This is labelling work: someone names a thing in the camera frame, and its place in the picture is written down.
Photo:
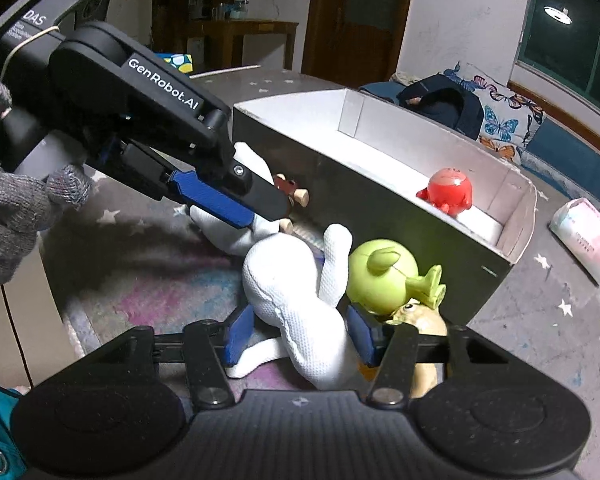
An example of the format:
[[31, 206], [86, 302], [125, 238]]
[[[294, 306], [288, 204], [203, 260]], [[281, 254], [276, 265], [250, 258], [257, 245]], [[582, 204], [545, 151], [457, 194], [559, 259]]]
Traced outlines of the grey knit gloved hand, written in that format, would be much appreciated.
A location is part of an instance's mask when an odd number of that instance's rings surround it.
[[0, 166], [0, 285], [9, 282], [32, 252], [38, 232], [50, 228], [70, 208], [90, 198], [91, 178], [70, 164], [43, 180], [9, 174]]

